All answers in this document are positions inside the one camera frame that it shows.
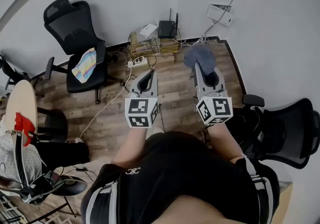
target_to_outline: office chair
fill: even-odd
[[[21,80],[27,80],[31,82],[31,79],[26,72],[18,72],[17,70],[13,70],[11,66],[8,64],[8,62],[6,61],[5,57],[0,54],[0,69],[1,68],[4,74],[9,77],[5,87],[6,90],[9,85],[16,85]],[[33,88],[35,88],[39,80],[41,80],[40,77],[34,80]]]
[[[262,113],[261,97],[245,95],[244,99],[245,107],[234,109],[234,116],[226,122],[243,152],[257,160],[304,168],[320,144],[320,115],[311,101],[304,98],[284,109]]]
[[[90,6],[86,1],[70,3],[69,0],[56,0],[43,13],[45,28],[58,41],[67,55],[70,55],[67,69],[54,65],[54,57],[48,61],[45,78],[50,79],[52,71],[66,73],[66,89],[69,93],[95,90],[95,103],[99,104],[99,88],[108,79],[122,83],[122,80],[108,75],[108,64],[117,61],[117,56],[106,53],[105,42],[99,39],[91,21]],[[81,83],[72,73],[82,55],[90,48],[96,50],[96,66],[90,78]]]

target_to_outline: black shirt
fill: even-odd
[[[258,174],[270,180],[274,210],[279,205],[280,188],[275,172],[253,162]],[[104,165],[82,200],[85,223],[87,205],[96,188],[118,180],[118,223],[150,224],[180,195],[199,198],[227,219],[259,223],[257,191],[244,159],[233,164],[212,153],[201,141],[182,132],[152,135],[135,166],[125,170]],[[95,220],[106,220],[108,211],[94,205]]]

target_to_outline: baseboard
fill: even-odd
[[[240,74],[240,71],[239,71],[238,64],[237,64],[237,62],[236,62],[236,59],[235,59],[235,57],[234,57],[234,54],[232,53],[232,50],[231,50],[231,48],[230,48],[230,46],[229,46],[228,41],[227,41],[226,39],[220,39],[218,36],[210,36],[210,37],[207,37],[207,38],[208,38],[209,40],[216,40],[218,43],[223,43],[223,44],[225,44],[225,46],[226,46],[226,48],[227,48],[227,50],[228,50],[228,53],[229,53],[229,55],[230,55],[230,58],[231,58],[231,60],[232,60],[233,66],[234,66],[234,68],[235,68],[235,70],[236,70],[235,72],[236,72],[236,74],[237,74],[237,76],[238,76],[238,80],[239,80],[239,83],[240,83],[240,87],[241,87],[241,90],[242,90],[242,94],[246,94],[247,91],[246,91],[246,88],[244,87],[244,86],[245,86],[244,81],[242,80],[242,77],[241,77],[241,74]],[[188,43],[189,43],[189,42],[195,42],[195,41],[197,41],[198,39],[199,39],[199,38],[188,38],[188,39],[186,39],[186,42],[188,42]],[[106,50],[107,50],[107,51],[113,51],[113,50],[117,50],[117,49],[122,48],[122,47],[126,47],[127,45],[128,45],[128,42],[121,43],[121,44],[117,44],[117,45],[113,45],[113,46],[108,46],[108,47],[106,47]],[[62,67],[62,66],[65,66],[65,65],[67,65],[67,64],[68,64],[68,61],[63,62],[63,63],[59,64],[58,66],[59,66],[59,67]],[[36,75],[36,76],[34,76],[31,80],[37,79],[37,78],[43,76],[44,74],[45,74],[45,71],[42,72],[42,73],[40,73],[40,74],[38,74],[38,75]]]

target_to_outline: red object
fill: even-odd
[[[28,141],[25,144],[25,147],[29,145],[32,139],[32,137],[29,136],[29,132],[35,132],[35,127],[31,123],[31,121],[28,118],[21,115],[19,112],[16,112],[14,129],[20,132],[22,132],[23,130],[23,133],[28,137]]]

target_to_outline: person's arm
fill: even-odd
[[[243,158],[242,149],[235,141],[225,124],[208,127],[211,146],[226,160],[235,163]]]
[[[111,163],[126,169],[133,165],[142,153],[146,135],[146,128],[131,128]]]

